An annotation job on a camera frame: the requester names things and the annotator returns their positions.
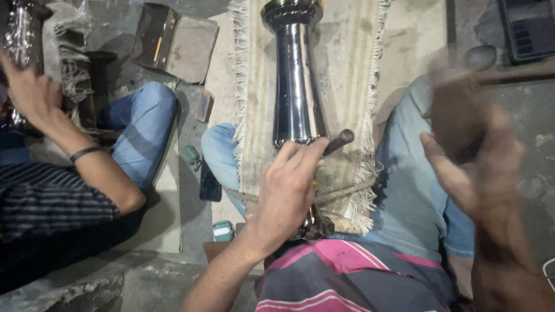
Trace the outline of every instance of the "burlap cloth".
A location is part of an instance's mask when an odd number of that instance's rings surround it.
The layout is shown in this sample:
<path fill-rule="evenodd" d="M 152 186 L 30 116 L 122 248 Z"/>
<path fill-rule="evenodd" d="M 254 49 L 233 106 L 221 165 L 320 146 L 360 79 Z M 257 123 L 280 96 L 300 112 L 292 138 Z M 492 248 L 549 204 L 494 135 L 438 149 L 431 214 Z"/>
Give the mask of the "burlap cloth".
<path fill-rule="evenodd" d="M 272 146 L 276 88 L 274 35 L 262 23 L 260 10 L 267 0 L 234 0 L 235 59 L 239 127 L 235 150 L 239 162 L 241 192 L 258 196 L 260 175 L 273 161 Z M 312 38 L 319 76 L 324 120 L 330 137 L 352 129 L 355 141 L 326 157 L 320 169 L 318 194 L 371 185 L 377 176 L 372 138 L 375 115 L 380 37 L 388 1 L 325 1 L 324 16 Z M 348 224 L 343 232 L 367 232 L 375 197 L 370 187 L 320 203 L 336 224 Z"/>

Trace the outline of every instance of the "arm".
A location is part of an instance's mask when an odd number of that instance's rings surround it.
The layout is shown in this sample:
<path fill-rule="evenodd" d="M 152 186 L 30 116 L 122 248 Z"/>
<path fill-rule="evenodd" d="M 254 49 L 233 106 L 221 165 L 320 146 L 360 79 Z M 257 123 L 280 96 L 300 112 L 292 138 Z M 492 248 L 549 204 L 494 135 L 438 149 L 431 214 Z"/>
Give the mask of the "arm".
<path fill-rule="evenodd" d="M 2 52 L 0 59 L 14 95 L 14 105 L 33 126 L 52 138 L 68 155 L 94 146 L 60 109 L 60 84 L 49 76 L 38 77 L 30 68 L 18 69 Z M 105 194 L 122 214 L 133 212 L 145 203 L 144 194 L 109 155 L 89 153 L 79 158 L 75 166 L 85 183 Z"/>
<path fill-rule="evenodd" d="M 494 109 L 476 161 L 451 163 L 429 134 L 421 135 L 440 184 L 476 225 L 472 290 L 478 311 L 552 311 L 555 293 L 540 274 L 524 235 L 516 186 L 524 147 Z"/>
<path fill-rule="evenodd" d="M 308 147 L 287 142 L 264 171 L 259 207 L 237 238 L 208 265 L 183 301 L 185 311 L 229 311 L 254 266 L 299 228 L 314 203 L 317 164 L 328 144 Z"/>

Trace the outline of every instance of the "shiny metal pipe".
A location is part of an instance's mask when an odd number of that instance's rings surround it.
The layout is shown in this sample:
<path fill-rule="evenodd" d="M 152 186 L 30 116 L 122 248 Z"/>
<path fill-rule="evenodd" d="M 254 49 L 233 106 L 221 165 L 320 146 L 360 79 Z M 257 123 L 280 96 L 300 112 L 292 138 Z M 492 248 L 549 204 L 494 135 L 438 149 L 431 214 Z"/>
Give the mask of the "shiny metal pipe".
<path fill-rule="evenodd" d="M 288 140 L 307 145 L 326 136 L 311 45 L 311 34 L 322 14 L 320 0 L 273 0 L 261 11 L 266 27 L 276 37 L 276 149 Z"/>

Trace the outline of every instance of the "black wristband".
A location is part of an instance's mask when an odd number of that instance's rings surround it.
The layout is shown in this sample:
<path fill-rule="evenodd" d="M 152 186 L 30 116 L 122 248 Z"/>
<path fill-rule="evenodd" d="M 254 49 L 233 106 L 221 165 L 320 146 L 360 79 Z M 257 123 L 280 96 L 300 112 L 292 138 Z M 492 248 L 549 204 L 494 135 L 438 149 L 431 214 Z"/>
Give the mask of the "black wristband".
<path fill-rule="evenodd" d="M 88 153 L 92 153 L 92 152 L 98 152 L 98 151 L 103 151 L 104 148 L 101 146 L 93 146 L 93 147 L 89 147 L 89 148 L 85 148 L 82 149 L 78 152 L 76 152 L 75 154 L 73 154 L 73 156 L 71 156 L 71 158 L 69 158 L 69 160 L 71 160 L 72 163 L 75 163 L 75 161 L 77 161 L 77 159 L 81 158 L 84 155 L 87 155 Z"/>

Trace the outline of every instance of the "hand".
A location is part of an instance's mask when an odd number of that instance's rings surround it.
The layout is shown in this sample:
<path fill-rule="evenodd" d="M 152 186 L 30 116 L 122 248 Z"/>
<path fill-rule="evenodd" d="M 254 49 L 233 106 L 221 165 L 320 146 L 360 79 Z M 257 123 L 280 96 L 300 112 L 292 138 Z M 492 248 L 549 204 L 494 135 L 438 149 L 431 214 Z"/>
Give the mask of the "hand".
<path fill-rule="evenodd" d="M 328 144 L 327 138 L 308 146 L 287 142 L 264 171 L 258 209 L 244 230 L 260 260 L 277 250 L 305 220 L 314 204 L 318 162 Z"/>
<path fill-rule="evenodd" d="M 0 51 L 0 64 L 8 77 L 12 102 L 35 127 L 41 129 L 62 105 L 62 85 L 52 77 L 39 77 L 33 68 L 19 69 Z"/>
<path fill-rule="evenodd" d="M 478 211 L 479 201 L 484 199 L 484 195 L 490 195 L 488 198 L 495 200 L 516 199 L 518 171 L 525 148 L 514 138 L 508 125 L 507 113 L 493 108 L 486 139 L 476 160 L 460 167 L 445 156 L 433 135 L 420 134 L 426 158 L 441 187 L 474 221 L 487 214 Z"/>

